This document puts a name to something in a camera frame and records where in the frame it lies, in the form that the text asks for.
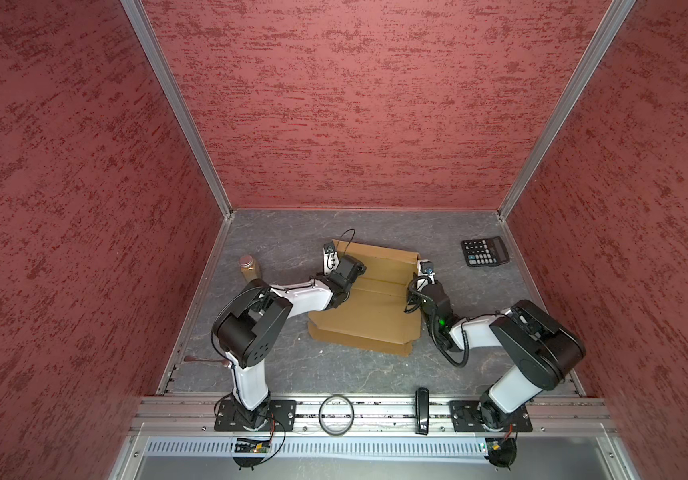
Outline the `brown cardboard box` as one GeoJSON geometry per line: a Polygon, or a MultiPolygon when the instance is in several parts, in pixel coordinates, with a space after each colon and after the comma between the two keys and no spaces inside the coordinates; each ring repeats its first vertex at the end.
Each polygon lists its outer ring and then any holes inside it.
{"type": "Polygon", "coordinates": [[[422,332],[421,313],[407,313],[408,285],[420,254],[360,243],[334,242],[339,254],[366,266],[350,297],[336,309],[309,314],[308,330],[318,341],[407,357],[422,332]]]}

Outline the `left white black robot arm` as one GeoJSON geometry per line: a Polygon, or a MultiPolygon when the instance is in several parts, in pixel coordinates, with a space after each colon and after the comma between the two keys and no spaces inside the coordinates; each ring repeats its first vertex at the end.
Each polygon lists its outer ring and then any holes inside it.
{"type": "Polygon", "coordinates": [[[290,285],[254,279],[214,320],[210,340],[231,369],[236,412],[250,429],[270,421],[270,390],[265,359],[288,319],[336,309],[346,302],[356,281],[367,271],[350,255],[333,256],[333,267],[290,285]]]}

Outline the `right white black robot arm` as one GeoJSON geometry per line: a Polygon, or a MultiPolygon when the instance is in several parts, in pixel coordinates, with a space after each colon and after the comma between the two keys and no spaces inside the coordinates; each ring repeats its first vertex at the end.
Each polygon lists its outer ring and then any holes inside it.
{"type": "Polygon", "coordinates": [[[406,311],[422,314],[432,343],[456,368],[465,367],[478,348],[500,347],[509,355],[513,367],[478,403],[475,418],[488,431],[512,425],[521,407],[555,389],[586,356],[584,343],[530,300],[494,314],[460,317],[443,285],[420,275],[408,284],[406,311]]]}

